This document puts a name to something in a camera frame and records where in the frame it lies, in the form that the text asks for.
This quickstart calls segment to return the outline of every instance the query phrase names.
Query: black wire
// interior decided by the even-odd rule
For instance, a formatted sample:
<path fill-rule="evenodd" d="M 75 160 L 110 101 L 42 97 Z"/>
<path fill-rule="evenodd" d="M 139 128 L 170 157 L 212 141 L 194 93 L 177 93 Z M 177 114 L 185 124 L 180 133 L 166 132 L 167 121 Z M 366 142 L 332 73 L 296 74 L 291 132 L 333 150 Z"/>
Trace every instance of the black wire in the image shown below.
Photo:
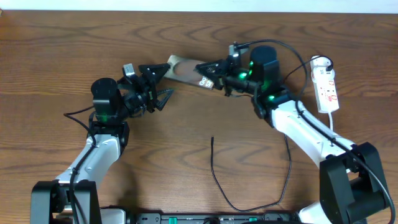
<path fill-rule="evenodd" d="M 78 174 L 78 171 L 79 171 L 81 165 L 84 163 L 85 159 L 88 157 L 88 155 L 90 155 L 92 150 L 95 148 L 96 139 L 95 139 L 94 134 L 92 133 L 92 131 L 85 124 L 83 124 L 78 119 L 72 117 L 71 115 L 82 113 L 82 112 L 88 111 L 88 110 L 90 110 L 92 108 L 94 108 L 94 106 L 91 106 L 89 108 L 86 108 L 86 109 L 83 109 L 83 110 L 80 110 L 80 111 L 71 112 L 71 113 L 64 113 L 63 114 L 65 117 L 67 117 L 69 119 L 72 119 L 72 120 L 76 121 L 78 124 L 80 124 L 81 126 L 83 126 L 87 130 L 88 134 L 91 136 L 91 138 L 93 140 L 93 143 L 91 144 L 91 147 L 89 148 L 89 150 L 84 154 L 84 156 L 79 160 L 79 162 L 76 164 L 76 166 L 72 169 L 72 174 L 70 176 L 70 181 L 69 181 L 69 199 L 70 199 L 70 206 L 72 208 L 73 219 L 74 219 L 75 224 L 80 224 L 79 223 L 79 218 L 78 218 L 78 215 L 77 215 L 77 210 L 76 210 L 76 202 L 75 202 L 75 199 L 76 199 L 75 198 L 75 186 L 74 186 L 75 176 Z"/>
<path fill-rule="evenodd" d="M 242 96 L 248 96 L 250 98 L 252 97 L 251 95 L 248 95 L 248 94 L 241 94 L 241 95 L 230 94 L 229 96 L 235 97 L 235 98 L 242 97 Z"/>
<path fill-rule="evenodd" d="M 300 69 L 302 66 L 305 66 L 306 64 L 308 64 L 308 63 L 312 62 L 313 60 L 315 60 L 315 59 L 317 59 L 317 58 L 320 58 L 320 57 L 325 57 L 325 58 L 329 59 L 329 61 L 330 61 L 330 63 L 331 63 L 331 65 L 329 65 L 329 66 L 331 66 L 331 67 L 333 68 L 333 61 L 332 61 L 329 57 L 324 56 L 324 55 L 319 55 L 319 56 L 316 56 L 316 57 L 314 57 L 314 58 L 311 58 L 310 60 L 307 60 L 306 62 L 302 63 L 302 64 L 299 65 L 297 68 L 295 68 L 294 70 L 292 70 L 289 74 L 286 75 L 286 77 L 283 79 L 282 83 L 285 83 L 286 80 L 287 80 L 287 78 L 288 78 L 291 74 L 293 74 L 295 71 L 297 71 L 298 69 Z"/>
<path fill-rule="evenodd" d="M 211 174 L 213 175 L 214 181 L 216 182 L 216 184 L 217 184 L 217 186 L 218 186 L 220 192 L 223 194 L 223 196 L 224 196 L 226 202 L 227 202 L 228 205 L 231 206 L 231 208 L 233 208 L 235 211 L 237 211 L 237 212 L 252 212 L 252 211 L 255 211 L 255 210 L 262 209 L 262 208 L 269 208 L 269 207 L 272 207 L 272 206 L 275 206 L 275 205 L 278 205 L 278 204 L 281 203 L 281 201 L 282 201 L 283 198 L 284 198 L 285 192 L 286 192 L 287 182 L 289 181 L 289 177 L 290 177 L 290 171 L 292 170 L 292 156 L 290 155 L 290 149 L 289 149 L 289 144 L 288 144 L 288 142 L 287 142 L 287 136 L 284 135 L 284 138 L 285 138 L 285 144 L 286 144 L 287 154 L 289 155 L 289 171 L 287 172 L 287 177 L 286 177 L 285 185 L 284 185 L 284 188 L 282 189 L 282 193 L 281 193 L 281 195 L 280 195 L 279 200 L 278 200 L 277 202 L 270 203 L 270 204 L 267 204 L 267 205 L 262 205 L 262 206 L 258 206 L 258 207 L 255 207 L 255 208 L 250 208 L 250 209 L 244 209 L 244 210 L 243 210 L 243 209 L 238 209 L 238 208 L 236 208 L 236 207 L 228 200 L 228 198 L 226 197 L 226 195 L 225 195 L 223 189 L 221 188 L 220 183 L 218 183 L 218 180 L 217 180 L 217 178 L 216 178 L 216 175 L 214 174 L 214 168 L 213 168 L 213 151 L 214 151 L 214 147 L 213 147 L 213 146 L 214 146 L 214 136 L 211 137 L 211 157 L 210 157 Z"/>

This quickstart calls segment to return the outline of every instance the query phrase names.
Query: power outlet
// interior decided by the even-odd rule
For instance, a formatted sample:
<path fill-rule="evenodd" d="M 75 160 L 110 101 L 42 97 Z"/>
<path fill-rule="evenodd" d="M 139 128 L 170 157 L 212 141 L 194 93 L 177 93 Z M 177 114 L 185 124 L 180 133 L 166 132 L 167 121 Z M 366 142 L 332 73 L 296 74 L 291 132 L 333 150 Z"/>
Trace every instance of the power outlet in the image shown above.
<path fill-rule="evenodd" d="M 320 57 L 311 61 L 311 79 L 313 81 L 315 98 L 319 113 L 329 113 L 338 110 L 338 99 L 335 85 L 335 71 L 326 71 L 331 61 Z"/>

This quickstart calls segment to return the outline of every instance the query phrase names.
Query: wooden surface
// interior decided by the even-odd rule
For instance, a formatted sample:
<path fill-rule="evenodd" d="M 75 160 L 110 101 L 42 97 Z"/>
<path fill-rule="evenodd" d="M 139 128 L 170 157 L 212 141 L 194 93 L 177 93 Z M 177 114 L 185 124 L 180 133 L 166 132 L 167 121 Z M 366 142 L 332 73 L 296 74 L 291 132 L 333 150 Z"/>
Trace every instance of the wooden surface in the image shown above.
<path fill-rule="evenodd" d="M 335 130 L 378 148 L 397 201 L 397 15 L 6 11 L 0 17 L 0 223 L 28 223 L 34 184 L 53 180 L 80 153 L 85 130 L 62 114 L 91 105 L 96 79 L 120 78 L 125 63 L 164 63 L 170 54 L 225 58 L 233 41 L 264 38 L 293 45 L 305 59 L 333 59 L 340 101 Z M 287 50 L 277 51 L 283 74 L 299 64 Z M 302 71 L 289 79 L 294 91 L 302 83 Z M 233 212 L 211 176 L 211 135 L 216 175 L 235 206 L 277 200 L 288 165 L 283 136 L 256 118 L 249 98 L 169 80 L 160 87 L 175 94 L 162 112 L 129 120 L 129 144 L 100 187 L 101 205 Z M 312 84 L 303 100 L 327 121 L 317 113 Z M 274 210 L 318 200 L 317 167 L 289 143 L 292 176 Z M 384 211 L 369 220 L 388 219 Z"/>

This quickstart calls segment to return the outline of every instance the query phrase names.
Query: black bracket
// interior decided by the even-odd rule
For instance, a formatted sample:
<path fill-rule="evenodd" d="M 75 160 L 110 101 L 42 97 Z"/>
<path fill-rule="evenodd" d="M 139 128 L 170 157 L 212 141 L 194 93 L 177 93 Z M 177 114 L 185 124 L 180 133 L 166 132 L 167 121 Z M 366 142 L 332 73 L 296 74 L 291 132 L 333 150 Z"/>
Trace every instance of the black bracket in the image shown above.
<path fill-rule="evenodd" d="M 160 65 L 140 65 L 138 66 L 138 69 L 141 72 L 144 80 L 147 81 L 148 87 L 144 90 L 145 92 L 148 93 L 147 103 L 146 103 L 147 111 L 153 113 L 155 111 L 155 108 L 158 110 L 159 108 L 163 109 L 164 105 L 166 104 L 167 100 L 169 100 L 170 97 L 166 99 L 162 107 L 159 107 L 158 104 L 160 101 L 157 99 L 158 93 L 156 92 L 156 84 L 170 69 L 170 65 L 167 63 Z"/>
<path fill-rule="evenodd" d="M 195 67 L 195 70 L 210 79 L 214 83 L 214 88 L 222 90 L 224 87 L 223 77 L 228 72 L 229 62 L 227 60 L 217 60 L 215 62 L 201 63 Z"/>
<path fill-rule="evenodd" d="M 32 189 L 30 224 L 61 223 L 61 220 L 53 218 L 53 213 L 62 212 L 70 203 L 68 190 L 69 184 L 59 184 L 57 180 L 37 182 Z M 95 182 L 80 181 L 75 185 L 74 194 L 79 220 L 87 224 L 102 224 Z"/>
<path fill-rule="evenodd" d="M 120 153 L 121 154 L 123 153 L 124 148 L 127 146 L 127 143 L 129 142 L 129 135 L 130 135 L 130 128 L 126 121 L 122 122 L 121 124 L 115 124 L 115 125 L 106 125 L 98 121 L 89 121 L 89 124 L 90 124 L 89 128 L 94 135 L 110 134 L 112 136 L 118 137 L 120 143 L 120 150 L 121 150 Z"/>
<path fill-rule="evenodd" d="M 367 164 L 387 189 L 377 149 L 366 142 L 354 146 L 353 153 Z M 346 170 L 359 173 L 349 180 Z M 389 206 L 376 180 L 347 153 L 331 156 L 320 163 L 320 203 L 332 223 L 354 223 Z"/>

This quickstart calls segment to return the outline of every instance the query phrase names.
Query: black cable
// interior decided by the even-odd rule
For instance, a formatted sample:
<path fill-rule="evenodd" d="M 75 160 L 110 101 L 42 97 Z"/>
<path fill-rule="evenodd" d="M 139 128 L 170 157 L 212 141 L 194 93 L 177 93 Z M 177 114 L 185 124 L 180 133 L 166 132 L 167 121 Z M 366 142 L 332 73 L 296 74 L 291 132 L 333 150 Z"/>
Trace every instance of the black cable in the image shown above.
<path fill-rule="evenodd" d="M 248 96 L 250 98 L 252 97 L 251 95 L 248 95 L 248 94 L 241 94 L 241 95 L 230 94 L 229 96 L 235 97 L 235 98 L 242 97 L 242 96 Z"/>
<path fill-rule="evenodd" d="M 88 157 L 88 155 L 90 155 L 90 153 L 92 152 L 92 150 L 95 148 L 96 146 L 96 139 L 94 137 L 94 134 L 92 133 L 92 131 L 85 125 L 83 124 L 81 121 L 79 121 L 78 119 L 72 117 L 71 115 L 74 114 L 78 114 L 78 113 L 82 113 L 84 111 L 88 111 L 90 109 L 94 108 L 94 106 L 91 106 L 89 108 L 80 110 L 80 111 L 76 111 L 76 112 L 72 112 L 72 113 L 64 113 L 63 115 L 69 119 L 72 119 L 74 121 L 76 121 L 78 124 L 80 124 L 81 126 L 83 126 L 88 134 L 91 136 L 93 143 L 91 144 L 91 147 L 89 148 L 89 150 L 84 154 L 84 156 L 79 160 L 79 162 L 77 163 L 77 165 L 72 169 L 72 174 L 70 176 L 70 181 L 69 181 L 69 199 L 70 199 L 70 206 L 72 208 L 72 213 L 73 213 L 73 219 L 75 221 L 75 224 L 80 224 L 79 223 L 79 218 L 77 215 L 77 210 L 76 210 L 76 202 L 75 202 L 75 186 L 74 186 L 74 181 L 75 181 L 75 176 L 78 174 L 78 171 L 81 167 L 81 165 L 84 163 L 85 159 Z"/>
<path fill-rule="evenodd" d="M 286 77 L 283 79 L 282 83 L 285 83 L 286 80 L 287 80 L 287 78 L 288 78 L 291 74 L 293 74 L 295 71 L 297 71 L 298 69 L 300 69 L 302 66 L 305 66 L 306 64 L 308 64 L 308 63 L 312 62 L 313 60 L 315 60 L 315 59 L 317 59 L 317 58 L 320 58 L 320 57 L 324 57 L 324 58 L 329 59 L 331 65 L 329 65 L 328 67 L 333 68 L 333 61 L 332 61 L 329 57 L 324 56 L 324 55 L 319 55 L 319 56 L 316 56 L 316 57 L 314 57 L 314 58 L 311 58 L 310 60 L 307 60 L 306 62 L 302 63 L 302 64 L 299 65 L 297 68 L 295 68 L 294 70 L 292 70 L 289 74 L 286 75 Z"/>
<path fill-rule="evenodd" d="M 285 137 L 285 143 L 286 143 L 287 154 L 289 155 L 289 171 L 287 172 L 287 177 L 286 177 L 285 185 L 284 185 L 284 188 L 282 189 L 282 193 L 281 193 L 281 195 L 280 195 L 279 200 L 278 200 L 277 202 L 274 202 L 274 203 L 270 203 L 270 204 L 267 204 L 267 205 L 258 206 L 258 207 L 255 207 L 255 208 L 244 209 L 244 210 L 236 208 L 236 207 L 228 200 L 228 198 L 226 197 L 226 195 L 225 195 L 223 189 L 221 188 L 220 183 L 218 183 L 218 180 L 217 180 L 217 178 L 216 178 L 216 175 L 214 174 L 214 168 L 213 168 L 213 151 L 214 151 L 214 147 L 213 147 L 213 146 L 214 146 L 214 136 L 211 137 L 211 157 L 210 157 L 211 174 L 213 175 L 214 181 L 216 182 L 216 184 L 217 184 L 219 190 L 221 191 L 221 193 L 223 194 L 223 196 L 224 196 L 226 202 L 227 202 L 228 205 L 231 206 L 231 208 L 233 208 L 235 211 L 237 211 L 237 212 L 252 212 L 252 211 L 255 211 L 255 210 L 262 209 L 262 208 L 269 208 L 269 207 L 278 205 L 278 204 L 280 204 L 281 201 L 283 200 L 284 195 L 285 195 L 285 192 L 286 192 L 286 188 L 287 188 L 287 182 L 289 181 L 289 177 L 290 177 L 290 171 L 292 170 L 292 156 L 290 155 L 290 149 L 289 149 L 289 144 L 288 144 L 288 142 L 287 142 L 287 136 L 284 135 L 284 137 Z"/>

